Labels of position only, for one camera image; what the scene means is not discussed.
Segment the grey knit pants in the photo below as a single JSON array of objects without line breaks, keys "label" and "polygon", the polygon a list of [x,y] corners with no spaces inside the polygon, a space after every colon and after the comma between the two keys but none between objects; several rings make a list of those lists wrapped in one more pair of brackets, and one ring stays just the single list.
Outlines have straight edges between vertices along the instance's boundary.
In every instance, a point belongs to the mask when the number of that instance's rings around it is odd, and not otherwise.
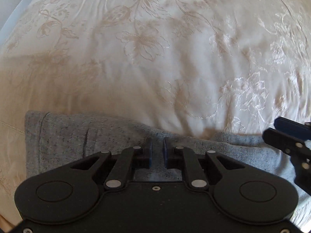
[{"label": "grey knit pants", "polygon": [[290,182],[295,171],[289,157],[265,144],[257,135],[216,133],[210,140],[182,136],[118,117],[56,115],[29,111],[25,116],[26,172],[32,177],[99,151],[119,154],[123,149],[144,144],[151,138],[152,165],[135,172],[142,182],[174,181],[177,170],[166,170],[162,154],[164,139],[186,146],[197,154],[214,150]]}]

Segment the cream embroidered bedspread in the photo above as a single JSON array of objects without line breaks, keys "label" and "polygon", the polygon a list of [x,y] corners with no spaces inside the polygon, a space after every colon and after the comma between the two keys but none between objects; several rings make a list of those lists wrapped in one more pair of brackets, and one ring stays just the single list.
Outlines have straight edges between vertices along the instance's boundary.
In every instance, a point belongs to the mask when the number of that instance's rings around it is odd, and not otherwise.
[{"label": "cream embroidered bedspread", "polygon": [[33,0],[1,46],[1,229],[21,221],[29,110],[181,135],[310,120],[310,0]]}]

